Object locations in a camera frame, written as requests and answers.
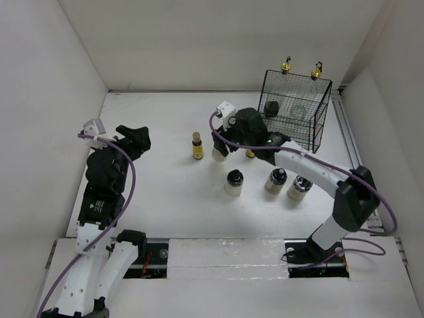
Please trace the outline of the black top salt shaker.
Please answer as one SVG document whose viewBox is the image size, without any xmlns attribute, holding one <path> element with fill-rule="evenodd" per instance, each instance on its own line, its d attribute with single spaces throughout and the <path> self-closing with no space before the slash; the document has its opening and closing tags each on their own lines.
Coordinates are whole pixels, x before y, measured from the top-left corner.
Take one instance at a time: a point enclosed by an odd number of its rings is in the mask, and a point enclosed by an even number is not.
<svg viewBox="0 0 424 318">
<path fill-rule="evenodd" d="M 231 170 L 227 174 L 225 191 L 231 197 L 238 197 L 242 193 L 244 176 L 240 170 Z"/>
</svg>

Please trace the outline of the dark sauce bottle gold spout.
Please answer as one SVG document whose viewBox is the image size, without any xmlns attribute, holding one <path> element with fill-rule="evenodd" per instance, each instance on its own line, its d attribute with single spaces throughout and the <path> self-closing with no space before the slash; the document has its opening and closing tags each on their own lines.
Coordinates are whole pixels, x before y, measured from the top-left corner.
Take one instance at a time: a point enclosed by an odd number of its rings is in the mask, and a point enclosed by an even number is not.
<svg viewBox="0 0 424 318">
<path fill-rule="evenodd" d="M 266 118 L 277 117 L 282 99 L 288 93 L 288 74 L 291 68 L 291 57 L 288 56 L 286 61 L 281 64 L 279 72 L 268 72 L 265 85 L 267 96 L 264 106 Z"/>
</svg>

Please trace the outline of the brown spice shaker black top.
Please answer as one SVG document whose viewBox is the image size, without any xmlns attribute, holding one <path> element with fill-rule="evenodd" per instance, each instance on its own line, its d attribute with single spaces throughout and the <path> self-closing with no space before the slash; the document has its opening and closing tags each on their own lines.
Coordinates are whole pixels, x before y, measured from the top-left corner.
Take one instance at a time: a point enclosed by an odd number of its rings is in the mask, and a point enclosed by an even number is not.
<svg viewBox="0 0 424 318">
<path fill-rule="evenodd" d="M 278 195 L 285 185 L 287 178 L 287 173 L 283 168 L 276 168 L 270 172 L 264 188 L 268 193 Z"/>
</svg>

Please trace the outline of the tan spice grinder silver top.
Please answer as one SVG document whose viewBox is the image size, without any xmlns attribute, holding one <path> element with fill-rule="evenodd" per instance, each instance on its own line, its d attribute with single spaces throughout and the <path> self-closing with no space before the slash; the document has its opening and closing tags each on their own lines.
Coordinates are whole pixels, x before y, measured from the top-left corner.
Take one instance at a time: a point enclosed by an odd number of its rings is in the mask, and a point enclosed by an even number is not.
<svg viewBox="0 0 424 318">
<path fill-rule="evenodd" d="M 287 195 L 291 200 L 302 201 L 312 188 L 313 183 L 302 176 L 296 176 Z"/>
</svg>

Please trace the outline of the clear oil bottle gold spout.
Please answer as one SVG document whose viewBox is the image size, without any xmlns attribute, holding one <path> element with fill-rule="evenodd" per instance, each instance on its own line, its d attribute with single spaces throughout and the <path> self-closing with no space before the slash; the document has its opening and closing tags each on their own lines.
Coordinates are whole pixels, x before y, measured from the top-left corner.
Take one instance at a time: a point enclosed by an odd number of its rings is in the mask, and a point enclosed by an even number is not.
<svg viewBox="0 0 424 318">
<path fill-rule="evenodd" d="M 301 91 L 297 94 L 296 104 L 293 104 L 290 109 L 290 117 L 295 120 L 304 120 L 307 112 L 315 101 L 317 95 L 317 80 L 321 77 L 323 71 L 323 63 L 318 61 L 311 71 L 308 82 L 304 85 Z"/>
</svg>

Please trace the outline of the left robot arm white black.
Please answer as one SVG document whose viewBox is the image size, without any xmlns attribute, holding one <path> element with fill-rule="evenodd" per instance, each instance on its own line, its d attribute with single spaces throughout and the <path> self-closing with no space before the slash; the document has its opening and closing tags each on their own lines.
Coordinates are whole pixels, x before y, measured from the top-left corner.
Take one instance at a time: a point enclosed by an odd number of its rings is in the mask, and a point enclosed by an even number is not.
<svg viewBox="0 0 424 318">
<path fill-rule="evenodd" d="M 108 317 L 113 293 L 133 262 L 147 257 L 144 232 L 125 229 L 114 234 L 133 197 L 123 196 L 128 177 L 136 180 L 134 161 L 150 150 L 147 127 L 116 128 L 109 138 L 99 119 L 87 122 L 78 138 L 92 149 L 78 215 L 76 254 L 52 284 L 37 317 Z"/>
</svg>

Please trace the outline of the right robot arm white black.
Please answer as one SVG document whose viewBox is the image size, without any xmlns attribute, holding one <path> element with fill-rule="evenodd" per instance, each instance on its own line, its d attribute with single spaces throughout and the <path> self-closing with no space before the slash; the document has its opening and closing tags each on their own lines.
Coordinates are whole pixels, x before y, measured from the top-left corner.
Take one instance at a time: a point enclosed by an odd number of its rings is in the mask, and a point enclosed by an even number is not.
<svg viewBox="0 0 424 318">
<path fill-rule="evenodd" d="M 218 129 L 211 130 L 216 161 L 224 161 L 230 153 L 241 148 L 251 150 L 257 159 L 297 173 L 333 198 L 333 210 L 328 219 L 305 243 L 283 255 L 291 264 L 310 268 L 334 258 L 340 240 L 361 231 L 367 218 L 382 202 L 368 168 L 358 166 L 347 170 L 324 162 L 290 137 L 270 132 L 256 109 L 238 110 L 224 101 L 211 117 L 222 121 Z"/>
</svg>

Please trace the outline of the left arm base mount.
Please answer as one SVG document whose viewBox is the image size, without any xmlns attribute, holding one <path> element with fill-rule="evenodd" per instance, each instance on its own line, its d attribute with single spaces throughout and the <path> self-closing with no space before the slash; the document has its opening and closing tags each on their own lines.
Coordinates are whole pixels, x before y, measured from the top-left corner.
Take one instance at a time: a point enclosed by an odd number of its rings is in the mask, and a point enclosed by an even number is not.
<svg viewBox="0 0 424 318">
<path fill-rule="evenodd" d="M 152 241 L 147 244 L 144 257 L 139 257 L 130 266 L 124 279 L 163 279 L 168 270 L 168 241 Z"/>
</svg>

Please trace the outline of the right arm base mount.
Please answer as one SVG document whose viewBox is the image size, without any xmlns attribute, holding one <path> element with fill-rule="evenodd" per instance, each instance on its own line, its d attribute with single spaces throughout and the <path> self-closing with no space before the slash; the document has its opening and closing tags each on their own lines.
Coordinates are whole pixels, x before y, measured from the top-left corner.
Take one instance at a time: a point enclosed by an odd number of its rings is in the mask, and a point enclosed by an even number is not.
<svg viewBox="0 0 424 318">
<path fill-rule="evenodd" d="M 281 261 L 288 266 L 288 278 L 349 278 L 347 261 L 344 254 L 332 256 L 343 249 L 341 241 L 336 242 L 328 251 L 313 254 L 307 250 L 306 239 L 285 239 Z"/>
</svg>

